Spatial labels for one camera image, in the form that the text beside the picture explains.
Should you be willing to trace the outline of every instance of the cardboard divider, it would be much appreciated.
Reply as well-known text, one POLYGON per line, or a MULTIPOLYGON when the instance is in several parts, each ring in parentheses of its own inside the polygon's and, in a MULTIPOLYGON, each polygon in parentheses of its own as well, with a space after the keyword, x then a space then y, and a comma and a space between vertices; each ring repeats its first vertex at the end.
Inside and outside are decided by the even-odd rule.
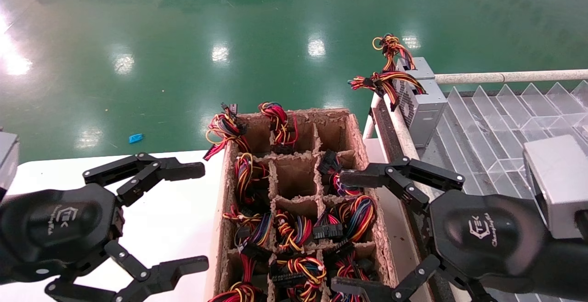
MULTIPOLYGON (((346 201, 337 195, 326 195, 327 189, 322 185, 321 175, 317 166, 322 159, 323 152, 331 149, 338 152, 338 157, 344 168, 362 170, 368 164, 368 156, 359 132, 359 124, 354 115, 347 109, 308 109, 288 111, 288 119, 298 122, 299 142, 293 155, 278 155, 270 153, 271 135, 269 132, 269 118, 262 114, 239 114, 239 119, 248 125, 246 138, 252 148, 254 160, 266 165, 269 170, 269 199, 271 201, 272 223, 269 231, 267 248, 273 252, 270 263, 276 258, 277 229, 275 214, 277 209, 307 216, 313 225, 326 206, 332 206, 346 201)), ((229 143, 225 152, 223 181, 221 195, 219 195, 218 214, 229 210, 235 200, 235 160, 237 159, 237 145, 229 143)), ((369 195, 376 202, 376 218, 360 243, 355 243, 358 256, 365 256, 374 262, 380 281, 385 285, 395 287, 397 277, 393 267, 384 216, 378 206, 379 199, 374 189, 366 188, 365 195, 369 195)), ((212 289, 206 298, 229 289, 242 274, 241 259, 233 245, 235 224, 220 221, 220 241, 213 251, 217 262, 214 269, 212 289)), ((306 254, 315 254, 322 261, 323 251, 333 248, 336 244, 328 239, 314 241, 309 239, 304 245, 306 254)), ((259 284, 267 289, 267 302, 278 302, 285 296, 276 296, 276 289, 267 278, 266 284, 259 284)), ((321 302, 328 302, 330 289, 326 281, 321 287, 321 302)))
POLYGON ((261 113, 239 114, 237 115, 237 119, 239 122, 247 124, 247 132, 244 136, 251 148, 251 153, 257 157, 263 157, 269 154, 270 119, 261 113))
POLYGON ((351 148, 349 135, 346 133, 346 116, 315 122, 319 139, 319 151, 345 151, 351 148))
POLYGON ((314 168, 311 153, 277 157, 273 161, 277 175, 277 194, 285 199, 315 195, 314 168))
POLYGON ((297 115, 296 111, 287 111, 288 125, 294 122, 296 117, 296 128, 298 128, 298 140, 294 144, 295 153, 304 153, 312 151, 314 146, 314 135, 312 130, 311 119, 304 115, 297 115))

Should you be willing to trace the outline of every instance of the yellow wire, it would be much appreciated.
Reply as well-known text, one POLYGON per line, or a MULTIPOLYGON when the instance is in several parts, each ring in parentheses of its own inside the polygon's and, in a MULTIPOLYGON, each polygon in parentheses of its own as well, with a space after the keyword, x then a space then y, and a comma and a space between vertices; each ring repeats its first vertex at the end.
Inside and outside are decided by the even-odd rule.
POLYGON ((379 36, 376 36, 376 38, 374 38, 372 40, 372 47, 374 49, 376 49, 377 51, 380 51, 380 50, 382 50, 382 48, 384 48, 384 46, 381 46, 380 48, 376 47, 376 40, 382 41, 382 38, 380 38, 379 36))

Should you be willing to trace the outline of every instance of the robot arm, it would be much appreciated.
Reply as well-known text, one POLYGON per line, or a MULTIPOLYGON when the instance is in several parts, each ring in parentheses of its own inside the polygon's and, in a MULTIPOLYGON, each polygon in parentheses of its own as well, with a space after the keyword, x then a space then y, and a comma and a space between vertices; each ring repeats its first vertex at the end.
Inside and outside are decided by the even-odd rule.
POLYGON ((429 255, 396 288, 357 279, 335 278, 332 288, 366 301, 408 301, 433 273, 467 290, 475 302, 493 302, 484 287, 509 293, 538 293, 588 300, 588 244, 554 239, 531 199, 465 195, 462 175, 402 158, 343 170, 341 182, 387 187, 408 208, 425 217, 429 255), (411 180, 445 191, 429 203, 411 180))
MULTIPOLYGON (((3 173, 10 163, 16 168, 17 155, 11 161, 8 158, 0 158, 3 173)), ((181 164, 176 158, 140 153, 86 170, 82 176, 86 185, 79 189, 8 195, 0 202, 0 285, 59 275, 45 288, 58 302, 141 302, 173 290, 185 274, 208 270, 206 256, 147 268, 118 243, 123 206, 132 205, 162 180, 204 176, 204 164, 181 164), (130 180, 117 189, 118 195, 104 188, 126 178, 130 180), (133 277, 126 288, 114 292, 74 283, 109 257, 133 277)), ((4 190, 12 178, 2 181, 4 190)))

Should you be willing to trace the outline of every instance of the plastic divider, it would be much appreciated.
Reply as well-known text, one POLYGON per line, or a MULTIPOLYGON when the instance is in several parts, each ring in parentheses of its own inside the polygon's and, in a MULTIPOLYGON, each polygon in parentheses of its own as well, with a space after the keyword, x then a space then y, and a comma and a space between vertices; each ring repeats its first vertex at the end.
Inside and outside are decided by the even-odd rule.
POLYGON ((571 96, 574 97, 584 109, 588 109, 588 82, 582 80, 582 82, 571 91, 571 96))
POLYGON ((458 124, 460 124, 462 130, 466 134, 469 143, 472 145, 473 150, 476 152, 480 163, 485 168, 485 170, 488 170, 492 165, 494 165, 494 163, 496 163, 496 155, 492 151, 488 142, 486 142, 486 139, 482 135, 482 132, 468 111, 464 101, 459 96, 456 88, 453 88, 453 90, 449 93, 447 102, 456 116, 458 124))
POLYGON ((531 119, 531 114, 523 107, 515 93, 507 85, 502 86, 502 89, 496 95, 496 100, 517 126, 521 127, 531 119))
POLYGON ((481 115, 487 121, 488 126, 494 131, 496 138, 506 151, 506 154, 508 154, 510 158, 520 157, 523 147, 506 122, 504 122, 500 113, 498 113, 496 108, 492 105, 487 94, 481 87, 477 88, 472 100, 476 104, 481 115))

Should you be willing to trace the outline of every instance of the cable bundle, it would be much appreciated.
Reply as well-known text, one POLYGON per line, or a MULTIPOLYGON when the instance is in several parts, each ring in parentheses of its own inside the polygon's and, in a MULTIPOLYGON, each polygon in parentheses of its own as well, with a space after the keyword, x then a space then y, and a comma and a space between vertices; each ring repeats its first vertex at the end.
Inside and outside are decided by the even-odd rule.
POLYGON ((388 97, 390 98, 390 109, 393 111, 398 104, 398 94, 392 85, 394 80, 409 82, 414 86, 414 88, 416 88, 417 94, 425 93, 424 88, 420 82, 418 82, 418 80, 416 80, 410 74, 402 71, 390 71, 383 72, 381 74, 374 72, 369 78, 357 76, 347 83, 351 85, 352 90, 357 90, 358 88, 367 88, 368 90, 375 92, 380 97, 383 97, 384 94, 388 94, 388 97))
POLYGON ((229 143, 229 141, 237 142, 239 151, 242 153, 250 153, 249 144, 244 137, 246 126, 237 123, 237 116, 231 112, 229 107, 223 105, 223 113, 217 114, 212 118, 206 131, 206 139, 212 143, 212 147, 204 155, 204 161, 208 161, 229 143), (220 141, 212 141, 210 134, 215 134, 220 138, 220 141))
POLYGON ((396 66, 394 64, 394 57, 397 54, 400 54, 401 57, 405 60, 405 62, 408 64, 409 70, 415 69, 412 54, 406 49, 406 47, 401 45, 400 40, 394 35, 387 33, 382 38, 376 37, 372 40, 372 46, 377 51, 382 51, 384 57, 388 59, 386 65, 384 66, 384 69, 382 69, 382 72, 396 70, 396 66), (376 46, 376 40, 379 41, 378 45, 380 46, 380 48, 376 46))
POLYGON ((325 210, 317 220, 315 227, 342 224, 341 219, 339 218, 338 214, 335 213, 334 210, 335 207, 325 210))
MULTIPOLYGON (((369 224, 376 217, 376 203, 367 195, 361 195, 352 201, 347 202, 351 218, 347 225, 346 238, 351 242, 358 242, 368 230, 369 224)), ((342 210, 342 216, 347 216, 347 209, 342 210)))
POLYGON ((244 204, 253 204, 256 195, 247 192, 252 181, 259 181, 269 177, 269 171, 261 163, 254 162, 250 153, 244 153, 235 162, 235 174, 237 175, 237 201, 244 204), (260 171, 258 177, 254 177, 254 170, 260 171))
POLYGON ((298 140, 298 124, 296 123, 296 115, 294 117, 294 135, 288 130, 288 116, 279 103, 264 102, 258 106, 259 111, 271 119, 271 130, 275 133, 275 144, 294 146, 298 140))
MULTIPOLYGON (((369 280, 369 277, 365 274, 365 271, 360 267, 356 266, 353 262, 355 259, 355 250, 351 252, 345 258, 338 260, 335 263, 337 267, 337 277, 344 277, 344 278, 351 278, 351 279, 361 279, 361 280, 369 280)), ((337 293, 331 299, 330 302, 362 302, 363 298, 359 295, 351 295, 351 294, 344 294, 344 293, 337 293)))
POLYGON ((292 258, 287 261, 278 260, 277 263, 281 266, 286 266, 288 272, 292 274, 303 273, 306 277, 306 282, 303 285, 296 285, 286 290, 290 300, 300 302, 314 302, 317 300, 317 293, 327 275, 323 263, 310 256, 292 258))
POLYGON ((247 256, 241 255, 241 260, 243 261, 243 281, 234 283, 234 285, 231 286, 228 291, 218 294, 217 296, 208 300, 208 302, 257 302, 259 296, 261 296, 263 292, 257 287, 251 285, 249 282, 251 280, 255 264, 248 263, 246 265, 246 261, 243 260, 243 258, 247 258, 247 256), (246 275, 248 276, 249 281, 244 279, 246 275))
POLYGON ((294 217, 287 211, 277 210, 277 231, 282 241, 277 245, 280 252, 301 252, 304 242, 311 236, 312 222, 305 216, 294 217))
POLYGON ((349 80, 347 83, 351 85, 352 90, 357 90, 359 88, 366 88, 368 90, 372 90, 375 92, 379 97, 384 97, 384 94, 388 94, 390 98, 390 109, 394 111, 396 106, 398 105, 398 94, 392 85, 393 80, 401 80, 403 82, 409 82, 416 88, 417 94, 425 94, 424 88, 410 74, 402 71, 396 71, 396 66, 394 64, 394 57, 397 54, 400 54, 403 59, 406 60, 407 64, 409 65, 410 69, 414 69, 413 58, 410 52, 400 44, 397 37, 393 36, 392 34, 386 34, 383 38, 377 37, 372 40, 372 46, 376 50, 382 50, 382 53, 387 59, 387 63, 382 69, 382 73, 378 74, 374 72, 370 77, 363 77, 357 76, 353 78, 353 80, 349 80), (377 47, 375 42, 379 40, 379 45, 381 47, 377 47))
POLYGON ((269 237, 269 223, 271 223, 271 213, 266 212, 263 214, 255 231, 246 240, 262 247, 267 241, 267 237, 269 237))

